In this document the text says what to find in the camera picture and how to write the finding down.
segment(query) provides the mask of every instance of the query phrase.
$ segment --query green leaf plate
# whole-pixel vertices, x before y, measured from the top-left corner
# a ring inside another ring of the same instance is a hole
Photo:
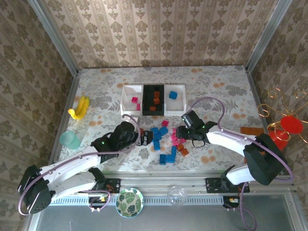
[[[124,218],[137,216],[143,208],[143,195],[138,189],[123,189],[116,199],[116,210]]]

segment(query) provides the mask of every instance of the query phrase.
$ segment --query toy banana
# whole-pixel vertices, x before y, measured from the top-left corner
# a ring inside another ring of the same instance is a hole
[[[85,117],[87,113],[87,109],[90,104],[90,99],[89,97],[85,97],[84,95],[80,98],[78,106],[76,110],[74,109],[69,109],[68,113],[72,116],[73,119],[82,119]]]

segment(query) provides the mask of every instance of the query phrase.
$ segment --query gold wire decoration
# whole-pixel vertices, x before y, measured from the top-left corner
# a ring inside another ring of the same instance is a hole
[[[293,116],[295,118],[298,119],[298,116],[297,116],[297,113],[303,109],[306,105],[308,105],[308,101],[302,105],[300,108],[298,108],[296,111],[290,109],[287,107],[287,104],[286,104],[286,100],[285,100],[285,94],[282,90],[280,90],[279,88],[270,88],[268,90],[268,95],[273,98],[273,99],[277,99],[279,95],[282,96],[282,102],[283,102],[283,105],[284,105],[284,110],[281,112],[281,111],[278,111],[278,110],[275,110],[273,107],[269,106],[268,104],[266,103],[262,103],[260,104],[258,107],[257,107],[257,111],[259,113],[260,116],[262,117],[269,117],[270,116],[270,111],[274,111],[276,113],[279,113],[282,115],[282,117],[285,117],[285,116]],[[304,91],[296,91],[294,93],[294,96],[295,98],[297,99],[305,99],[307,98],[308,99],[308,95],[306,92]],[[308,121],[305,121],[305,120],[301,120],[299,119],[302,123],[305,123],[305,124],[308,124]],[[289,141],[291,139],[291,134],[288,132],[288,131],[284,131],[282,134],[287,134],[288,135],[288,138],[287,139],[281,139],[280,137],[277,136],[277,130],[280,130],[282,129],[282,126],[281,126],[281,123],[280,123],[280,120],[279,121],[275,121],[271,124],[268,125],[267,127],[268,131],[271,132],[273,131],[275,133],[275,136],[281,140],[281,141]],[[304,137],[301,135],[301,134],[298,134],[299,137],[305,142],[305,143],[308,143],[307,140],[304,139]]]

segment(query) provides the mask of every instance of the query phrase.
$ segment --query teal cup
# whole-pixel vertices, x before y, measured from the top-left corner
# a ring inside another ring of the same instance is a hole
[[[69,149],[77,149],[80,146],[80,140],[72,131],[66,131],[60,136],[60,143],[69,148]]]

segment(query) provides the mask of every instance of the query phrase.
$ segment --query red decoration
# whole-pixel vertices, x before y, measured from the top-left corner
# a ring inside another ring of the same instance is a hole
[[[277,145],[277,147],[279,148],[280,151],[282,149],[284,149],[288,144],[288,141],[281,141],[280,140],[280,139],[287,140],[289,138],[288,134],[284,130],[276,130],[276,134],[275,134],[274,131],[271,131],[269,133],[269,136],[274,141],[274,143]]]
[[[302,122],[293,116],[285,116],[280,124],[284,130],[293,134],[299,134],[304,130]]]

